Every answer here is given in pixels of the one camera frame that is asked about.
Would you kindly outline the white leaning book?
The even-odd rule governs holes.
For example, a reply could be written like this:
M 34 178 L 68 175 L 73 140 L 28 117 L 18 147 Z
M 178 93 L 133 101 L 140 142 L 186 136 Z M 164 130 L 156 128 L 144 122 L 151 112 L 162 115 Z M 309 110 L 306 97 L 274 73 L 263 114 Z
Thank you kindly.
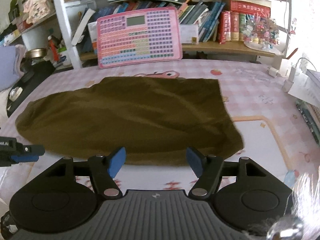
M 80 20 L 80 23 L 75 31 L 75 34 L 72 39 L 72 46 L 76 46 L 79 41 L 81 40 L 81 37 L 83 35 L 83 32 L 85 31 L 85 28 L 90 20 L 90 18 L 95 14 L 95 10 L 91 8 L 87 8 Z

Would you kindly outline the stack of books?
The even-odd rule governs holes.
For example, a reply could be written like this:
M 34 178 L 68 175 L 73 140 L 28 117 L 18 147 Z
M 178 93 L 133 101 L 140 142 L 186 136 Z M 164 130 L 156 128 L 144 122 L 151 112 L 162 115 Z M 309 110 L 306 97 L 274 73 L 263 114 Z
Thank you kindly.
M 319 72 L 296 70 L 293 85 L 288 92 L 295 97 L 296 107 L 319 145 Z

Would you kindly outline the lucky cat ornament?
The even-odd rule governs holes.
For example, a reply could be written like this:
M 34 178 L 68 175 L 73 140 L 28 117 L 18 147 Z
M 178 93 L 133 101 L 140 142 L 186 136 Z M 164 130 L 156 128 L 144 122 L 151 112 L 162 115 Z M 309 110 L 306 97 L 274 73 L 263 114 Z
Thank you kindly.
M 34 24 L 49 15 L 52 11 L 50 0 L 27 0 L 23 12 L 28 15 L 27 24 Z

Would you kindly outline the lavender folded clothes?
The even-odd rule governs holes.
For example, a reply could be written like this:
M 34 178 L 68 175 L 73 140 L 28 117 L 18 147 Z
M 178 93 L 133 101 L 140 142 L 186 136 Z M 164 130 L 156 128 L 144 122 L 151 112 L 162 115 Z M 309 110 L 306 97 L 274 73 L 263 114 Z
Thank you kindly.
M 26 52 L 26 47 L 21 44 L 1 47 L 0 91 L 9 89 L 24 75 L 20 66 Z

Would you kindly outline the pink checkered desk mat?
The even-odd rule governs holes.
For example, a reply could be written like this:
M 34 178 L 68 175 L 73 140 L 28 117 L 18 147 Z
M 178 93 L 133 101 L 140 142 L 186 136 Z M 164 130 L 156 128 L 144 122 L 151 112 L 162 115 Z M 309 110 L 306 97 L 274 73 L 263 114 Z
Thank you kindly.
M 1 199 L 63 156 L 87 159 L 127 150 L 117 184 L 189 189 L 189 146 L 224 158 L 248 156 L 284 179 L 317 174 L 316 144 L 284 80 L 257 63 L 181 60 L 54 74 L 1 127 L 1 135 L 41 144 L 38 163 L 1 169 Z

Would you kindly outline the white wooden bookshelf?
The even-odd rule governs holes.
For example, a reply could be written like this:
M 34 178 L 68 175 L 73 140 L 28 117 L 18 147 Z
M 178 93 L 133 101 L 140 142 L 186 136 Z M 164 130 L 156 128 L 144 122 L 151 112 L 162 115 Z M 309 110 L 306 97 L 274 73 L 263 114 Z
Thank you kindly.
M 73 68 L 90 59 L 108 68 L 179 60 L 183 53 L 216 52 L 279 57 L 275 49 L 252 49 L 240 27 L 253 16 L 269 20 L 269 7 L 237 0 L 49 0 L 53 7 L 22 33 L 28 50 L 60 37 Z M 291 0 L 284 1 L 287 6 Z

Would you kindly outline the metal round tin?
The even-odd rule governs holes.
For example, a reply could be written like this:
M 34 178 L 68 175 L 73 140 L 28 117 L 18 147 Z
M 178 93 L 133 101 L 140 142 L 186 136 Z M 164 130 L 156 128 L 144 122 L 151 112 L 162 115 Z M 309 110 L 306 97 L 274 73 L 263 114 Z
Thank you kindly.
M 27 59 L 44 58 L 47 55 L 46 48 L 36 48 L 26 52 L 25 57 Z

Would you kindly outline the red thick dictionary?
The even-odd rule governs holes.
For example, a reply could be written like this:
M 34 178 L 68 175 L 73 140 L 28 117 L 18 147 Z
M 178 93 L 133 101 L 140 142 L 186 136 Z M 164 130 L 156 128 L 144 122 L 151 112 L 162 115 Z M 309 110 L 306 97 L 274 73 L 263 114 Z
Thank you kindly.
M 227 0 L 228 10 L 249 15 L 259 15 L 263 17 L 271 16 L 271 8 L 244 1 Z

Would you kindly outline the white orange box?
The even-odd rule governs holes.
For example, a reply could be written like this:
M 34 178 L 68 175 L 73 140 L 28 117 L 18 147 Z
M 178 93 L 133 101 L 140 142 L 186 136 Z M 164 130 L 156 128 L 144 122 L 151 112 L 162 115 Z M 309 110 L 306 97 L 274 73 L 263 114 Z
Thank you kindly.
M 89 23 L 87 27 L 88 27 L 89 36 L 92 42 L 93 51 L 95 55 L 97 55 L 97 38 L 98 38 L 97 21 Z

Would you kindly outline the black box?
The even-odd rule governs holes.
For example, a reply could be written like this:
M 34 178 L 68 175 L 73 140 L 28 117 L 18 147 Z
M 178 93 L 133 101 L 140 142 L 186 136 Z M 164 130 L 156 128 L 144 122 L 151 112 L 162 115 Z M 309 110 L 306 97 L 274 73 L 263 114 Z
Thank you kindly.
M 38 63 L 33 63 L 32 60 L 24 60 L 21 65 L 21 71 L 24 72 L 24 75 L 14 84 L 12 89 L 15 87 L 22 87 L 23 92 L 16 101 L 12 102 L 9 99 L 7 100 L 8 117 L 16 111 L 18 106 L 29 96 L 29 94 L 32 93 L 35 88 L 53 74 L 55 67 L 50 61 L 42 60 Z

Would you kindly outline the dark olive brown garment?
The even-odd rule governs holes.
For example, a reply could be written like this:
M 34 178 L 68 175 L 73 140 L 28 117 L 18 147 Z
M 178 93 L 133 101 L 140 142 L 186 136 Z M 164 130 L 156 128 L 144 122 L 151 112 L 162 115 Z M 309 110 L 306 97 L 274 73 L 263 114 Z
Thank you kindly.
M 214 79 L 107 77 L 30 102 L 18 133 L 47 151 L 88 159 L 125 147 L 129 165 L 186 165 L 185 152 L 227 159 L 243 149 Z

